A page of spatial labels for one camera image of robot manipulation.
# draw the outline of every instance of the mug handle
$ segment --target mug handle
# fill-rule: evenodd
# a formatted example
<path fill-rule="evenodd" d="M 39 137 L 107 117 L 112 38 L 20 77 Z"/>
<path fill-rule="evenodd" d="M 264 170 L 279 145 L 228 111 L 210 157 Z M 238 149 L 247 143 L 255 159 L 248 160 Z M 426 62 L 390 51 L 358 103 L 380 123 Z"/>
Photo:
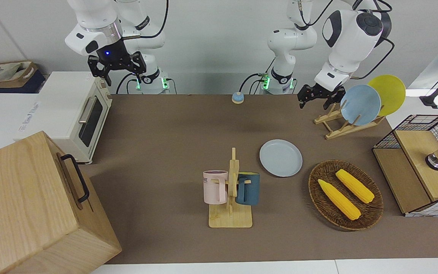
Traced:
<path fill-rule="evenodd" d="M 243 203 L 246 201 L 245 187 L 244 187 L 245 182 L 246 182 L 245 178 L 238 179 L 238 200 Z"/>
<path fill-rule="evenodd" d="M 219 180 L 219 203 L 226 203 L 226 180 L 223 178 L 217 180 Z"/>

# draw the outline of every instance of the brown tablecloth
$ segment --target brown tablecloth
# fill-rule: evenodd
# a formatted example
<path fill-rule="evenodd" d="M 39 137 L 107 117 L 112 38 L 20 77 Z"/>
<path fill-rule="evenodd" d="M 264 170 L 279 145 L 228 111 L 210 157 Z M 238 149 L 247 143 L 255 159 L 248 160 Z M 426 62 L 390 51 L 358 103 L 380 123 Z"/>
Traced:
<path fill-rule="evenodd" d="M 380 125 L 337 139 L 313 119 L 323 100 L 299 109 L 295 96 L 115 96 L 92 165 L 94 183 L 123 252 L 113 264 L 438 257 L 438 218 L 403 217 L 371 148 Z M 330 122 L 332 128 L 342 122 Z M 292 177 L 269 174 L 260 147 L 285 139 L 304 162 Z M 240 170 L 261 173 L 260 203 L 250 229 L 208 227 L 202 171 L 228 169 L 236 147 Z M 318 215 L 308 194 L 312 168 L 345 160 L 377 183 L 384 214 L 377 225 L 341 232 Z"/>

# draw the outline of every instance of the wooden box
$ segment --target wooden box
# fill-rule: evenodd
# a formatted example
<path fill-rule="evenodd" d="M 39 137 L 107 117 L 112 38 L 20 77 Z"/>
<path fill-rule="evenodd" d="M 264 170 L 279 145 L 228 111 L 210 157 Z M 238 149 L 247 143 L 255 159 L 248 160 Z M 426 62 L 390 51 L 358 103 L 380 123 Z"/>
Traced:
<path fill-rule="evenodd" d="M 436 137 L 424 130 L 395 130 L 393 137 L 400 148 L 373 152 L 400 211 L 408 217 L 438 216 L 438 170 L 425 163 L 438 149 Z"/>
<path fill-rule="evenodd" d="M 89 178 L 62 156 L 44 132 L 0 149 L 0 273 L 84 274 L 120 253 Z"/>

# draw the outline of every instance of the mug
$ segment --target mug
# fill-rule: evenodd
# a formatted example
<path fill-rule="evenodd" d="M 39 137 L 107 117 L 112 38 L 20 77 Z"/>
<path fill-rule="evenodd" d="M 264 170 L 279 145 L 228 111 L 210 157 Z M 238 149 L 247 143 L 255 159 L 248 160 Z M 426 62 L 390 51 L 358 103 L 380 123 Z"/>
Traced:
<path fill-rule="evenodd" d="M 242 205 L 257 205 L 259 202 L 259 173 L 240 172 L 238 175 L 238 196 L 236 203 Z"/>
<path fill-rule="evenodd" d="M 226 180 L 228 179 L 228 172 L 226 170 L 207 170 L 202 173 L 202 177 L 204 202 L 210 205 L 226 203 Z"/>

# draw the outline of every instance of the blue mug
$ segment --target blue mug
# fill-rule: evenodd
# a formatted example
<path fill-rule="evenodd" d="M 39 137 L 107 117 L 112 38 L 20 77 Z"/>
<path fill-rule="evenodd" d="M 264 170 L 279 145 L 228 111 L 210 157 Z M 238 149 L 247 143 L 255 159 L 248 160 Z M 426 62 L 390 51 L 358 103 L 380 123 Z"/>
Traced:
<path fill-rule="evenodd" d="M 236 203 L 257 205 L 259 202 L 259 173 L 240 172 L 238 175 L 238 196 Z"/>

